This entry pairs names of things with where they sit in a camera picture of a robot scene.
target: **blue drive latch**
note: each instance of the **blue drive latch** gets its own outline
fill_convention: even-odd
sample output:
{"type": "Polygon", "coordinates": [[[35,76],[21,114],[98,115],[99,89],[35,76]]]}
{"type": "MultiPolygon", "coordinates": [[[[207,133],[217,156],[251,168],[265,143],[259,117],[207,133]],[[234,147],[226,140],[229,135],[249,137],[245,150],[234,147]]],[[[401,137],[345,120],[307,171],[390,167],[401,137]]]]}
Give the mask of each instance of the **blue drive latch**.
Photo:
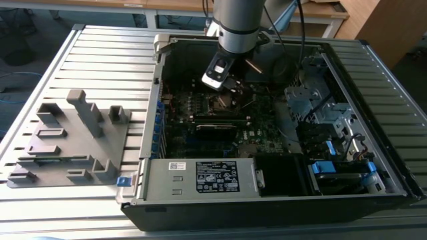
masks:
{"type": "Polygon", "coordinates": [[[131,187],[133,186],[133,178],[127,176],[118,177],[118,187],[131,187]]]}
{"type": "Polygon", "coordinates": [[[335,174],[335,166],[333,161],[317,161],[311,164],[313,172],[315,174],[335,174]]]}

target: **desk leg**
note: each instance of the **desk leg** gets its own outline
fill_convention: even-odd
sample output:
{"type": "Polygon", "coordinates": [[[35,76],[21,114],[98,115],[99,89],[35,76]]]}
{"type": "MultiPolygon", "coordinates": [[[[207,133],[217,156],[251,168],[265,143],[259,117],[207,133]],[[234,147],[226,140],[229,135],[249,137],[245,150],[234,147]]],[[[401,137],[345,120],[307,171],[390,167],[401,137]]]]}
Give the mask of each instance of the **desk leg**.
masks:
{"type": "Polygon", "coordinates": [[[59,10],[50,10],[51,16],[55,20],[61,19],[61,11],[59,10]]]}
{"type": "Polygon", "coordinates": [[[150,29],[158,29],[159,28],[159,15],[158,11],[146,9],[146,17],[147,17],[147,27],[150,29]]]}
{"type": "Polygon", "coordinates": [[[344,24],[344,19],[334,19],[331,24],[327,26],[326,31],[323,33],[322,38],[333,39],[335,38],[335,35],[341,29],[341,26],[344,24]]]}

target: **aluminum extrusion table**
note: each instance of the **aluminum extrusion table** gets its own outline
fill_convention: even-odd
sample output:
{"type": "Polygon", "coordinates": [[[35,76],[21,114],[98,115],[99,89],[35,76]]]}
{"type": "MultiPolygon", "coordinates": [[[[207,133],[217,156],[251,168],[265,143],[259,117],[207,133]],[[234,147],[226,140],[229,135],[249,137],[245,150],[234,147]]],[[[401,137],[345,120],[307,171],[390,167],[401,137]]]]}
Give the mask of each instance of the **aluminum extrusion table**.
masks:
{"type": "MultiPolygon", "coordinates": [[[[69,186],[11,189],[6,181],[25,152],[39,118],[41,103],[73,108],[70,89],[85,89],[89,102],[101,109],[122,105],[133,110],[121,171],[134,172],[154,79],[154,39],[159,33],[202,35],[199,31],[147,30],[129,27],[77,25],[45,73],[39,85],[0,143],[0,239],[57,237],[63,239],[237,238],[317,235],[327,239],[372,236],[417,239],[427,233],[427,202],[389,210],[350,223],[283,228],[245,228],[213,231],[142,232],[121,211],[118,188],[69,186]]],[[[393,144],[427,188],[427,118],[369,45],[356,40],[327,42],[372,107],[393,144]]]]}

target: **blue cable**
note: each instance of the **blue cable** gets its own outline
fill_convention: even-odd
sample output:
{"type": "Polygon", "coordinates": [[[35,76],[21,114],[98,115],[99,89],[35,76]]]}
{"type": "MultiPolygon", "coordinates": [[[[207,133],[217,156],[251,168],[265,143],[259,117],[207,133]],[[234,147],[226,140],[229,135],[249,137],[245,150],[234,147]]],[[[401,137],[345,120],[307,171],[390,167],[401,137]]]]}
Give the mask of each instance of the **blue cable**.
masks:
{"type": "MultiPolygon", "coordinates": [[[[41,73],[37,73],[37,72],[18,71],[18,72],[11,72],[11,73],[7,73],[7,74],[2,75],[0,78],[3,78],[6,76],[11,76],[14,74],[29,74],[29,75],[37,75],[41,78],[43,77],[43,75],[41,73]]],[[[6,100],[0,100],[0,103],[5,103],[5,104],[23,104],[23,103],[26,103],[26,101],[6,101],[6,100]]]]}
{"type": "Polygon", "coordinates": [[[27,101],[5,101],[5,100],[0,100],[0,103],[5,103],[5,104],[23,104],[25,102],[27,102],[27,101]]]}
{"type": "Polygon", "coordinates": [[[31,71],[18,71],[18,72],[11,72],[11,73],[7,73],[5,75],[0,76],[0,78],[6,77],[6,76],[10,76],[10,75],[14,75],[14,74],[29,74],[29,75],[37,75],[39,76],[41,78],[43,77],[43,75],[41,73],[37,73],[37,72],[31,72],[31,71]]]}

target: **logo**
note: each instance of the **logo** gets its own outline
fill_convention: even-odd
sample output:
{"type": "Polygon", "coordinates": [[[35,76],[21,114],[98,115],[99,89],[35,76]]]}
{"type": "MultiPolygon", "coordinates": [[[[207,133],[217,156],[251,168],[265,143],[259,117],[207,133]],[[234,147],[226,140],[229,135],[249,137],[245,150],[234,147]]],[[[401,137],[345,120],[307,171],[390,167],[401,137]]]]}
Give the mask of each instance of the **logo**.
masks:
{"type": "Polygon", "coordinates": [[[198,175],[198,182],[205,182],[206,181],[206,175],[205,174],[199,174],[198,175]]]}
{"type": "Polygon", "coordinates": [[[215,174],[209,174],[209,175],[206,176],[206,181],[207,181],[207,182],[217,182],[215,174]]]}

